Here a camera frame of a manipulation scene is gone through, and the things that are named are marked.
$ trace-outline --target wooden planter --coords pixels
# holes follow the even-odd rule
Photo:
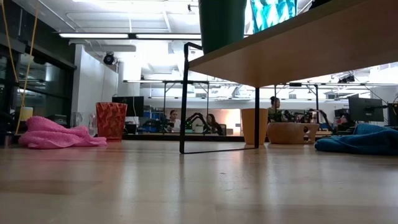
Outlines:
[[[254,109],[243,109],[242,114],[242,130],[244,142],[254,145]],[[267,134],[268,110],[260,109],[260,135],[259,145],[264,144]]]
[[[318,128],[319,124],[269,123],[268,140],[273,144],[313,144]]]

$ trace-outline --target woman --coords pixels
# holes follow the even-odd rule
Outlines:
[[[216,118],[214,117],[213,114],[208,114],[207,115],[207,125],[209,126],[209,129],[206,131],[209,131],[210,133],[217,133],[219,136],[224,135],[223,129],[221,126],[217,123]]]
[[[280,100],[278,97],[272,96],[271,107],[268,108],[268,121],[269,122],[286,122],[286,117],[278,109],[280,108]]]
[[[271,107],[268,108],[268,115],[273,115],[280,108],[280,100],[278,97],[274,96],[272,96],[270,100],[271,100]]]
[[[343,113],[335,123],[335,131],[347,131],[352,127],[355,127],[355,121],[351,120],[349,113]]]
[[[174,124],[172,132],[180,132],[181,121],[177,119],[178,113],[176,110],[170,111],[170,121]]]

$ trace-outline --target pink blanket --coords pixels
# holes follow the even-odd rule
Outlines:
[[[59,149],[64,147],[106,146],[106,138],[93,138],[87,127],[64,128],[40,116],[26,121],[28,130],[19,138],[21,146],[32,149]]]

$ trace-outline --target security camera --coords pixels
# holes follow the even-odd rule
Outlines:
[[[106,65],[114,65],[118,59],[114,56],[114,52],[107,52],[104,57],[104,63]]]
[[[340,77],[337,83],[352,83],[355,82],[355,76],[352,74]]]

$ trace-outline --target red vase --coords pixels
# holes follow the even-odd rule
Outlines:
[[[97,103],[98,136],[106,140],[122,140],[127,104]]]

